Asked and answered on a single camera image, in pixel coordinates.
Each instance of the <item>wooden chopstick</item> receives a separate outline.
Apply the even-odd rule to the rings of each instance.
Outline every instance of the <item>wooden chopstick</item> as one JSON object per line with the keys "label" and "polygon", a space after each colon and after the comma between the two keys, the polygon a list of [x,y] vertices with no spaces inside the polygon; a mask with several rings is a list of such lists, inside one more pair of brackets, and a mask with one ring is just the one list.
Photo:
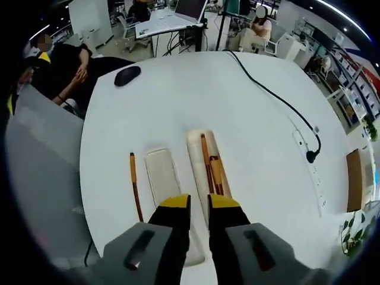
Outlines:
{"label": "wooden chopstick", "polygon": [[206,167],[208,188],[210,190],[210,193],[213,194],[214,193],[214,187],[213,187],[213,181],[212,181],[212,177],[211,177],[210,156],[208,155],[207,141],[206,141],[206,137],[204,134],[201,134],[201,144],[202,144],[204,164]]}
{"label": "wooden chopstick", "polygon": [[213,171],[213,179],[215,183],[216,194],[224,195],[223,185],[221,184],[220,161],[217,156],[210,156],[211,170]]}
{"label": "wooden chopstick", "polygon": [[131,178],[132,178],[133,194],[135,195],[137,214],[138,214],[138,218],[139,218],[140,222],[144,222],[143,213],[141,212],[140,199],[138,198],[136,161],[135,161],[135,154],[134,153],[131,153],[131,155],[129,157],[129,162],[131,164]]}

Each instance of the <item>power strip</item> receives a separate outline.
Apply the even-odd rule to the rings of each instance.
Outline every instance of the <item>power strip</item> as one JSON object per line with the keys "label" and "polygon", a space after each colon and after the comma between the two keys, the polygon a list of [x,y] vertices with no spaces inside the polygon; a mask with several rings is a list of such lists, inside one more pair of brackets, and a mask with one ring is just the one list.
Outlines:
{"label": "power strip", "polygon": [[302,138],[301,133],[298,130],[293,132],[293,138],[296,141],[296,144],[298,145],[298,148],[302,153],[303,160],[305,161],[305,164],[308,167],[310,178],[314,186],[314,193],[316,195],[316,200],[318,202],[319,216],[322,217],[323,212],[326,208],[327,202],[325,199],[321,180],[318,176],[318,169],[316,168],[315,163],[309,163],[308,160],[306,159],[306,152],[309,150],[308,144],[305,143],[305,140]]}

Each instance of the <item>round table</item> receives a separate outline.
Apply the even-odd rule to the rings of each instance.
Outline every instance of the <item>round table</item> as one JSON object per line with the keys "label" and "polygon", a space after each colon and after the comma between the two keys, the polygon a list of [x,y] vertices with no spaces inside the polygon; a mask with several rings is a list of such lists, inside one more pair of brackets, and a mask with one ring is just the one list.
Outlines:
{"label": "round table", "polygon": [[251,223],[260,222],[294,248],[310,267],[326,266],[336,243],[334,216],[345,212],[347,137],[338,117],[312,80],[294,63],[237,53],[258,81],[287,100],[320,129],[314,165],[328,202],[319,216],[307,162],[292,133],[298,129],[311,150],[317,141],[282,103],[257,87],[226,52],[186,53],[136,63],[141,74],[115,87],[118,71],[99,78],[84,121],[80,182],[87,224],[103,255],[105,245],[138,222],[129,169],[137,164],[144,221],[156,209],[144,158],[168,148],[183,193],[192,195],[192,222],[206,261],[183,270],[181,284],[216,284],[208,230],[186,147],[194,128],[214,132],[232,197]]}

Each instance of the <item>ceiling light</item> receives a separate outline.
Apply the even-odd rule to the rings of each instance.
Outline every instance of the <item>ceiling light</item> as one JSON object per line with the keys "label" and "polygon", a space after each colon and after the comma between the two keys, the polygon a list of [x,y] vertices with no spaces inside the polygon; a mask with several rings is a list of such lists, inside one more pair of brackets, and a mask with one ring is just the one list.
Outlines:
{"label": "ceiling light", "polygon": [[50,25],[47,25],[45,28],[42,28],[41,30],[39,30],[37,33],[35,33],[29,40],[31,40],[32,38],[34,38],[35,36],[37,36],[39,33],[41,33],[43,30],[46,30],[48,27],[50,27]]}
{"label": "ceiling light", "polygon": [[332,9],[334,12],[338,13],[339,15],[341,15],[343,18],[345,18],[347,21],[349,21],[351,24],[353,24],[359,31],[361,31],[370,41],[372,41],[371,38],[368,36],[368,34],[358,24],[356,24],[354,22],[354,20],[352,20],[349,16],[347,16],[344,12],[340,11],[338,8],[332,6],[329,3],[326,3],[323,0],[316,0],[316,1],[325,5],[326,7],[330,8],[330,9]]}

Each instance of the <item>black mouse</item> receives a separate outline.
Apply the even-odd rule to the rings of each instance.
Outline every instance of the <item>black mouse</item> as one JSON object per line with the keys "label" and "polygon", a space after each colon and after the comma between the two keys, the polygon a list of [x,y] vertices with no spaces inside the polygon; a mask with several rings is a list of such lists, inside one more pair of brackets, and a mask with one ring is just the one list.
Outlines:
{"label": "black mouse", "polygon": [[141,68],[138,66],[131,66],[118,72],[115,77],[115,86],[122,87],[132,81],[141,73]]}

